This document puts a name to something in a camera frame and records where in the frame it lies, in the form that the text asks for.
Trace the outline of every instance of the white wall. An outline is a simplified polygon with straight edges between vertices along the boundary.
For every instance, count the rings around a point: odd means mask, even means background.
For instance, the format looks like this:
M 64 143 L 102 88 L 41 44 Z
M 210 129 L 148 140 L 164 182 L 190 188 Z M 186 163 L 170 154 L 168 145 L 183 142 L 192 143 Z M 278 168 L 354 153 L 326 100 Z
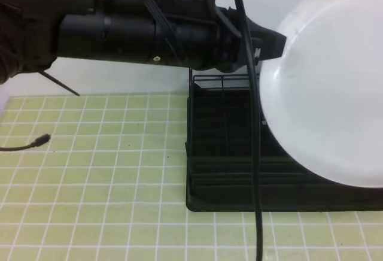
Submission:
M 276 29 L 300 0 L 244 0 L 248 16 L 256 23 Z M 234 0 L 217 0 L 222 7 L 235 7 Z M 59 59 L 47 71 L 68 86 L 85 93 L 186 90 L 186 69 L 132 63 Z M 19 75 L 0 86 L 0 95 L 68 94 L 38 74 Z

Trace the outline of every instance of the dish rack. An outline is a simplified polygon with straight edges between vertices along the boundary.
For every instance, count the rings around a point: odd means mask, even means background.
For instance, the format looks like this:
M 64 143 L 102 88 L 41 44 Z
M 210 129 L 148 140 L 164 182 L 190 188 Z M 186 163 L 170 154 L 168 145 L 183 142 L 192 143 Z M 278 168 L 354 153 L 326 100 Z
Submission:
M 190 74 L 186 205 L 192 211 L 253 211 L 247 75 Z M 295 162 L 263 119 L 264 211 L 383 210 L 383 190 L 344 186 Z

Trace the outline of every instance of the black dish rack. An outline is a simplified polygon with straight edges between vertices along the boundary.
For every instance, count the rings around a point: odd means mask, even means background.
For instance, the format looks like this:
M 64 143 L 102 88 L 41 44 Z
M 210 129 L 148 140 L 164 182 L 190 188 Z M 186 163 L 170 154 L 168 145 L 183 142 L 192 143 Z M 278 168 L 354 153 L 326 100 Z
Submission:
M 247 75 L 195 75 L 188 100 L 187 194 L 192 211 L 253 211 Z M 264 121 L 260 190 L 264 211 L 383 210 L 382 189 L 321 178 L 281 148 Z

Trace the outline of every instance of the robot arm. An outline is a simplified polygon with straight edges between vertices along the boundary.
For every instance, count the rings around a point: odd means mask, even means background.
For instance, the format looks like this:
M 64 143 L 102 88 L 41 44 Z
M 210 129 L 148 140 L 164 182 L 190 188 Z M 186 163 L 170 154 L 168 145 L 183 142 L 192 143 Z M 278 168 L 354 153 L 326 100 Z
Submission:
M 221 72 L 246 64 L 236 10 L 215 0 L 152 1 L 171 28 L 174 48 L 145 0 L 0 0 L 0 84 L 42 72 L 57 57 Z M 285 36 L 248 23 L 254 58 L 280 57 Z M 187 58 L 180 63 L 175 51 L 181 48 Z

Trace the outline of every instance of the black cable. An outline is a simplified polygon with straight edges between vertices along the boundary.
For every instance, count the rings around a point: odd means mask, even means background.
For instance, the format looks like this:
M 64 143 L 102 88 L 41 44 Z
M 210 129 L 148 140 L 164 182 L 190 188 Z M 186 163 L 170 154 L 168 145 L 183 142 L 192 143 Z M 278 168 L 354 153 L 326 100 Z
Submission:
M 241 33 L 233 26 L 233 23 L 222 13 L 220 8 L 215 7 L 215 14 L 217 15 L 218 21 L 221 22 L 221 24 L 232 33 L 232 35 L 236 38 L 241 39 L 242 35 Z
M 157 5 L 157 2 L 155 0 L 141 0 L 141 1 L 146 6 L 147 10 L 153 17 L 158 27 L 161 29 L 165 37 L 165 41 L 168 44 L 171 51 L 173 52 L 179 65 L 180 66 L 189 65 L 188 58 L 184 51 L 183 45 L 179 43 L 179 41 L 177 40 L 177 37 L 174 33 L 174 30 L 172 29 L 171 24 L 169 23 L 165 15 L 162 13 L 161 9 Z
M 41 137 L 36 138 L 34 142 L 32 142 L 29 145 L 26 146 L 20 146 L 20 147 L 0 147 L 0 151 L 20 151 L 20 150 L 26 150 L 33 147 L 39 147 L 44 145 L 50 140 L 49 134 L 44 134 Z
M 256 261 L 262 261 L 263 256 L 263 228 L 262 228 L 262 204 L 260 200 L 260 180 L 259 180 L 259 157 L 260 157 L 260 101 L 257 84 L 256 63 L 254 60 L 253 44 L 243 0 L 235 0 L 237 12 L 239 14 L 239 23 L 241 27 L 243 42 L 245 44 L 247 71 L 250 80 L 250 102 L 251 102 L 251 143 L 253 155 L 253 204 L 256 214 L 257 231 L 257 252 Z
M 13 53 L 11 50 L 7 49 L 5 46 L 3 46 L 2 44 L 0 44 L 0 50 L 2 50 L 3 52 L 5 52 L 6 54 L 10 55 L 11 57 L 13 57 L 18 63 L 19 63 L 19 70 L 18 72 L 22 72 L 22 69 L 23 67 L 26 65 L 28 67 L 31 67 L 33 68 L 34 66 L 33 65 L 30 65 L 30 64 L 27 64 L 27 63 L 24 63 L 24 61 L 22 61 L 18 55 L 16 55 L 15 53 Z M 57 80 L 56 78 L 52 77 L 51 75 L 47 74 L 45 71 L 37 71 L 39 74 L 41 74 L 43 77 L 45 78 L 48 78 L 50 81 L 56 83 L 58 86 L 62 87 L 63 89 L 66 89 L 67 91 L 73 93 L 74 95 L 76 96 L 80 96 L 79 93 L 75 92 L 73 89 L 71 89 L 70 87 L 68 87 L 67 85 L 63 84 L 61 81 Z

